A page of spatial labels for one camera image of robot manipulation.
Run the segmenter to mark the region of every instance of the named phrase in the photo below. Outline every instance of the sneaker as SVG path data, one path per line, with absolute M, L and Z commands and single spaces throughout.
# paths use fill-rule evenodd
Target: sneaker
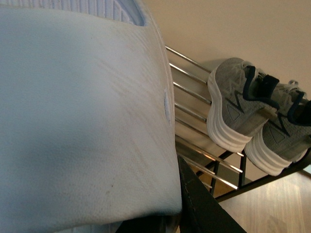
M 311 101 L 297 84 L 290 81 L 276 86 L 272 100 L 280 105 L 277 117 L 245 147 L 250 161 L 272 176 L 299 161 L 311 147 Z
M 226 150 L 241 152 L 276 115 L 279 106 L 271 95 L 278 82 L 240 58 L 221 63 L 208 78 L 212 97 L 207 117 L 209 137 Z

